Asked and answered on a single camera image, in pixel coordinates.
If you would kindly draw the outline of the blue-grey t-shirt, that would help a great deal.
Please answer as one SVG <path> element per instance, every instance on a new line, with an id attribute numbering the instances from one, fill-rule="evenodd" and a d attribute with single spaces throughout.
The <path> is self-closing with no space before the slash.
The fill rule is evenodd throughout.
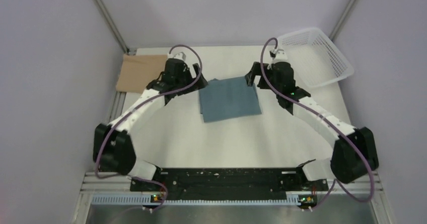
<path id="1" fill-rule="evenodd" d="M 198 93 L 205 123 L 262 114 L 257 91 L 244 77 L 213 79 Z"/>

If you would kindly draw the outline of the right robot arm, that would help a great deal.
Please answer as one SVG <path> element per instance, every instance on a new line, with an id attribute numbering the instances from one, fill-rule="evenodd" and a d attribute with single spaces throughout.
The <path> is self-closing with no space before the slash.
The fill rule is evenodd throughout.
<path id="1" fill-rule="evenodd" d="M 302 164 L 302 172 L 295 176 L 300 189 L 308 190 L 320 179 L 348 184 L 378 169 L 373 132 L 347 124 L 322 108 L 309 92 L 296 85 L 294 70 L 288 62 L 254 62 L 245 75 L 248 86 L 254 85 L 256 76 L 260 76 L 259 89 L 273 91 L 283 109 L 311 126 L 332 148 L 331 156 Z"/>

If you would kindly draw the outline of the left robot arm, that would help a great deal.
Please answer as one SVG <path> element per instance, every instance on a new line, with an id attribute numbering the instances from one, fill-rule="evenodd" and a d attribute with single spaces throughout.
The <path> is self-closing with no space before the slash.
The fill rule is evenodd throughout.
<path id="1" fill-rule="evenodd" d="M 110 177 L 127 176 L 141 181 L 149 190 L 161 184 L 161 167 L 137 155 L 136 129 L 173 98 L 205 88 L 202 63 L 193 64 L 196 76 L 181 58 L 168 58 L 161 74 L 148 83 L 141 96 L 119 117 L 108 124 L 100 123 L 94 133 L 93 160 L 95 175 L 110 171 Z"/>

